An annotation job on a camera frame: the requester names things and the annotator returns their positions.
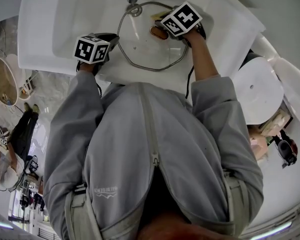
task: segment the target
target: white sink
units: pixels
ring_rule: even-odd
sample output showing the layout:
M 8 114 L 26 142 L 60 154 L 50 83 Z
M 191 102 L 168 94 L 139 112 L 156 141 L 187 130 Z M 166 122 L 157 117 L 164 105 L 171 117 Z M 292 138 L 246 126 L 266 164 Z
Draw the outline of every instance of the white sink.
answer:
M 138 0 L 138 3 L 149 1 L 172 7 L 188 1 L 194 6 L 203 17 L 207 45 L 222 76 L 234 75 L 257 34 L 265 29 L 237 0 Z M 127 5 L 127 0 L 22 0 L 18 25 L 19 66 L 75 75 L 77 62 L 72 58 L 75 38 L 89 33 L 117 33 Z M 131 42 L 130 49 L 136 47 L 135 55 L 132 55 L 139 63 L 146 63 L 146 60 L 167 63 L 179 56 L 181 50 L 173 51 L 172 48 L 176 47 L 173 41 L 166 42 L 165 46 L 160 40 L 154 41 L 149 34 L 147 14 L 127 20 L 131 20 L 131 27 L 122 26 L 121 42 Z M 146 45 L 146 40 L 151 40 L 151 43 Z M 170 49 L 170 57 L 160 57 L 160 49 Z M 97 77 L 120 84 L 148 82 L 185 93 L 192 65 L 191 52 L 188 52 L 181 62 L 171 68 L 161 72 L 146 71 L 129 64 L 116 47 L 110 53 L 110 61 Z
M 260 125 L 278 110 L 284 88 L 269 62 L 257 57 L 234 76 L 233 84 L 247 125 Z

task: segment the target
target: hand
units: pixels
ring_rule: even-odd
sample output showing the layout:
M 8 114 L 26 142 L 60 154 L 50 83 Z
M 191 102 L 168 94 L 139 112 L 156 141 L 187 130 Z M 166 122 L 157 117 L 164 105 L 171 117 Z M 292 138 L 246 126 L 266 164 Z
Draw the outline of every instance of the hand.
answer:
M 194 27 L 188 33 L 185 33 L 183 35 L 183 37 L 185 39 L 187 39 L 190 42 L 190 44 L 195 43 L 195 42 L 202 42 L 202 41 L 204 42 L 205 41 L 205 39 L 202 37 L 202 35 L 200 35 L 197 32 L 197 27 Z
M 82 71 L 87 71 L 87 72 L 92 73 L 93 70 L 94 70 L 94 67 L 95 67 L 95 64 L 87 64 L 87 63 L 83 63 L 83 64 L 80 66 L 80 70 L 82 70 Z
M 11 145 L 11 142 L 9 142 L 8 144 L 7 144 L 7 148 L 8 148 L 8 150 L 13 150 L 14 148 L 12 147 L 12 145 Z

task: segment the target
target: wire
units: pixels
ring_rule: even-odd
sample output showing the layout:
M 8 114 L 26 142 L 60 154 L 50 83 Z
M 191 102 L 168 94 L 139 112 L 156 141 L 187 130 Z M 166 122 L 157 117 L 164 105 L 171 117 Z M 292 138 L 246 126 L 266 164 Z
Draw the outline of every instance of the wire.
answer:
M 195 69 L 195 66 L 192 66 L 191 70 L 190 70 L 190 73 L 188 75 L 188 80 L 186 82 L 186 95 L 185 95 L 185 98 L 188 99 L 188 96 L 189 96 L 189 85 L 190 85 L 190 78 L 191 78 L 191 75 L 192 73 L 194 72 L 194 69 Z
M 1 191 L 1 192 L 5 192 L 5 191 L 7 191 L 7 189 L 5 189 L 5 190 L 1 190 L 1 189 L 0 189 L 0 191 Z
M 99 89 L 99 94 L 100 94 L 100 98 L 102 98 L 102 89 L 100 87 L 100 85 L 98 83 L 96 83 L 96 86 L 98 86 L 98 89 Z
M 80 60 L 78 60 L 78 63 L 76 64 L 76 71 L 79 72 L 81 65 L 83 64 L 83 62 L 81 63 Z
M 18 110 L 21 111 L 22 114 L 24 114 L 24 112 L 17 106 L 17 105 L 14 105 Z

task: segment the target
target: person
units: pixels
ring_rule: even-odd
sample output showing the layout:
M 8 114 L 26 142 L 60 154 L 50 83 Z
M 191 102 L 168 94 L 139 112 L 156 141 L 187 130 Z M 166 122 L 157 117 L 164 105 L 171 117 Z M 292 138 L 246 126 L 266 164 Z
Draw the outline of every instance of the person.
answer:
M 282 167 L 285 168 L 297 162 L 298 146 L 292 138 L 289 138 L 285 130 L 280 130 L 280 136 L 281 138 L 277 135 L 274 136 L 273 140 L 277 146 L 279 155 L 285 161 L 282 165 Z
M 204 38 L 185 96 L 149 83 L 103 98 L 83 64 L 50 125 L 43 199 L 60 238 L 235 239 L 263 203 L 263 175 L 229 77 Z
M 0 185 L 6 189 L 12 188 L 24 172 L 27 156 L 30 150 L 32 135 L 39 118 L 39 107 L 24 104 L 25 112 L 9 137 L 8 154 L 0 152 Z

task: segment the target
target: floor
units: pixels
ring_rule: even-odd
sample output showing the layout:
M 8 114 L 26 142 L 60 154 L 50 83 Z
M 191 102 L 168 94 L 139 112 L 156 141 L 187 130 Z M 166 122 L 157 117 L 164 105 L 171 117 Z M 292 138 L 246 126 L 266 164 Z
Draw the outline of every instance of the floor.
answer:
M 0 57 L 5 57 L 4 53 L 18 55 L 18 17 L 3 21 L 1 26 L 3 29 L 0 30 Z M 68 75 L 42 71 L 33 80 L 35 93 L 27 102 L 31 106 L 37 104 L 40 115 L 33 133 L 29 155 L 38 157 L 38 175 L 43 175 L 50 122 L 67 94 L 70 80 L 71 77 Z M 16 106 L 24 111 L 23 101 L 19 100 Z M 8 108 L 0 102 L 0 125 L 11 131 L 23 114 L 18 108 Z

